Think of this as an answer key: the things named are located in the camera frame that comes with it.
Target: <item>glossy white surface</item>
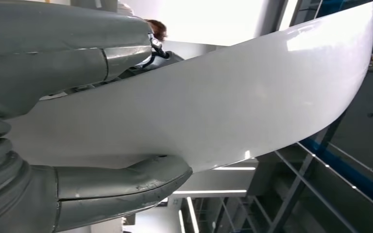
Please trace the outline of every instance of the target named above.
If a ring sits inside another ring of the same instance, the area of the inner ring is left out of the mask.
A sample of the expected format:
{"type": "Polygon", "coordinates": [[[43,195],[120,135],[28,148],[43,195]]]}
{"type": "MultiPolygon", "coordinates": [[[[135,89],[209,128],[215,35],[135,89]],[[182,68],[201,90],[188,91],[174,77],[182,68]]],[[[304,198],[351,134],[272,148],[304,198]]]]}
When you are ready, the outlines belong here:
{"type": "Polygon", "coordinates": [[[33,164],[122,167],[146,154],[194,171],[259,156],[333,122],[366,74],[373,4],[319,18],[143,75],[55,100],[12,119],[33,164]]]}

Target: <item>person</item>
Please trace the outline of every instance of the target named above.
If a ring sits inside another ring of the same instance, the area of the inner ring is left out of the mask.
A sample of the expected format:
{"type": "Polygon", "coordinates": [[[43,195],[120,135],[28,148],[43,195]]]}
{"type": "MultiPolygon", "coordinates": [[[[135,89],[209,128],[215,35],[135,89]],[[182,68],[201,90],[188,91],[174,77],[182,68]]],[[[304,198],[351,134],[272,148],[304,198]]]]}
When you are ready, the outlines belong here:
{"type": "Polygon", "coordinates": [[[160,21],[155,19],[146,19],[152,28],[153,36],[161,42],[164,42],[165,37],[167,37],[167,27],[160,21]]]}
{"type": "MultiPolygon", "coordinates": [[[[124,16],[134,16],[132,8],[118,0],[117,13],[124,16]]],[[[145,19],[152,28],[153,36],[161,42],[164,42],[167,37],[167,27],[161,21],[155,19],[145,19]]]]}

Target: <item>hair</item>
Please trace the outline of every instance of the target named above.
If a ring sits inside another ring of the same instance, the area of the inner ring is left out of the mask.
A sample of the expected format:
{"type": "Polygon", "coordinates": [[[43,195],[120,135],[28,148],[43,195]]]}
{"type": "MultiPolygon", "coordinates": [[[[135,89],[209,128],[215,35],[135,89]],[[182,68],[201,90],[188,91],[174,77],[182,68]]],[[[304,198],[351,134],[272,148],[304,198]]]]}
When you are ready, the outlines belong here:
{"type": "Polygon", "coordinates": [[[154,26],[153,36],[160,41],[164,41],[165,37],[167,37],[167,27],[165,24],[155,19],[146,19],[146,21],[154,26]]]}

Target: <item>gray robot arm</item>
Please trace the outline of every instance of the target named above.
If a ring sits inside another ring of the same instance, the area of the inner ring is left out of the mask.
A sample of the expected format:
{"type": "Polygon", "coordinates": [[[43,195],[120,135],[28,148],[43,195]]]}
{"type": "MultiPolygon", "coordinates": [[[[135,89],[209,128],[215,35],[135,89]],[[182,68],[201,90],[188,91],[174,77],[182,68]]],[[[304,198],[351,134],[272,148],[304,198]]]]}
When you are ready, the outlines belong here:
{"type": "Polygon", "coordinates": [[[137,17],[0,0],[0,233],[51,233],[151,208],[192,174],[176,156],[124,169],[32,166],[12,151],[3,120],[40,97],[113,80],[151,54],[137,17]]]}

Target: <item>fluorescent light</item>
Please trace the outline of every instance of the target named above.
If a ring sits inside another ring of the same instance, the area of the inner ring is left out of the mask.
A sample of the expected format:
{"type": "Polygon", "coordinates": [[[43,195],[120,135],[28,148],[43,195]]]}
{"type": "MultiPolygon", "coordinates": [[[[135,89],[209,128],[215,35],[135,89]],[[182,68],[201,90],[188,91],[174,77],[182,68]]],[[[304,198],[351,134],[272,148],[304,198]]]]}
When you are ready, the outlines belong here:
{"type": "Polygon", "coordinates": [[[192,227],[194,228],[194,232],[199,233],[197,217],[195,216],[194,206],[192,205],[191,197],[187,197],[186,201],[188,202],[189,214],[191,215],[192,227]]]}
{"type": "Polygon", "coordinates": [[[173,194],[203,194],[203,193],[246,193],[247,190],[202,190],[202,191],[175,191],[173,194]]]}
{"type": "Polygon", "coordinates": [[[185,233],[184,219],[182,218],[182,211],[178,211],[179,214],[179,223],[181,224],[181,233],[185,233]]]}
{"type": "Polygon", "coordinates": [[[255,170],[255,167],[217,167],[214,170],[255,170]]]}
{"type": "Polygon", "coordinates": [[[281,23],[279,24],[278,31],[289,28],[292,17],[295,14],[295,8],[297,7],[298,0],[287,0],[284,14],[282,15],[281,23]]]}

